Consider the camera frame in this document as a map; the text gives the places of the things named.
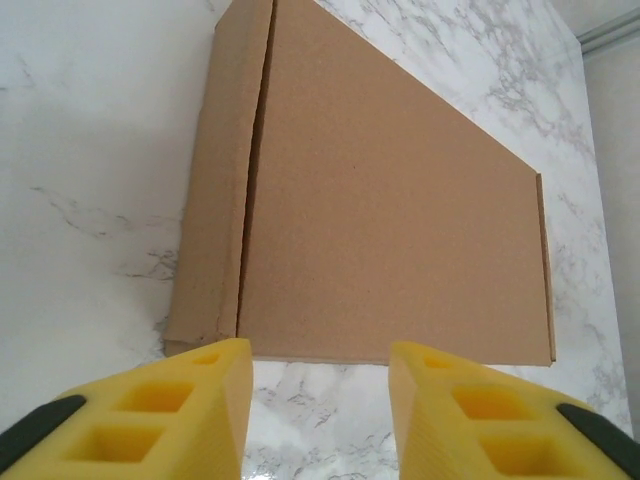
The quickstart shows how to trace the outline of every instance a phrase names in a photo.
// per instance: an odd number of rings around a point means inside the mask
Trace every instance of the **cardboard box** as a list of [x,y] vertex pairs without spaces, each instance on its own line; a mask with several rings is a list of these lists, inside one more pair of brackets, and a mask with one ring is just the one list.
[[554,358],[539,175],[312,0],[220,21],[182,228],[169,355]]

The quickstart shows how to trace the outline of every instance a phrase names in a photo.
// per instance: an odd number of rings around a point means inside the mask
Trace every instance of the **brown cardboard box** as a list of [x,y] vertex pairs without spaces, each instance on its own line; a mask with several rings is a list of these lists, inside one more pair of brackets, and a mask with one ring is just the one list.
[[235,0],[200,115],[167,354],[554,358],[540,177],[312,0]]

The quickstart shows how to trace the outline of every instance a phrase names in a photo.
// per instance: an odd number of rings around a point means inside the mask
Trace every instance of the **cardboard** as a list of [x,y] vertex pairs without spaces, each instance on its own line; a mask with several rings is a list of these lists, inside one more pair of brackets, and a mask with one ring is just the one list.
[[554,359],[540,176],[312,0],[234,0],[193,162],[167,354]]

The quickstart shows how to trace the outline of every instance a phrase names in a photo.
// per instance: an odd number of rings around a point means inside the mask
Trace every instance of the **marble countertop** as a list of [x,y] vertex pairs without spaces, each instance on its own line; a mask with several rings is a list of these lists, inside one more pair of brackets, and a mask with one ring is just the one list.
[[[0,429],[161,356],[218,0],[0,4]],[[320,0],[542,172],[557,362],[630,430],[580,48],[544,0]],[[246,479],[397,478],[386,368],[256,362]]]

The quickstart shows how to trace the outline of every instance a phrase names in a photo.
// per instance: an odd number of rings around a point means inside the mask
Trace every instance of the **wall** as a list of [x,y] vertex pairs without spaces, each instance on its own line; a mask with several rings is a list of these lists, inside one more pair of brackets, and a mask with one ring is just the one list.
[[585,59],[627,389],[640,438],[640,36]]
[[640,0],[551,0],[551,3],[576,36],[640,7]]

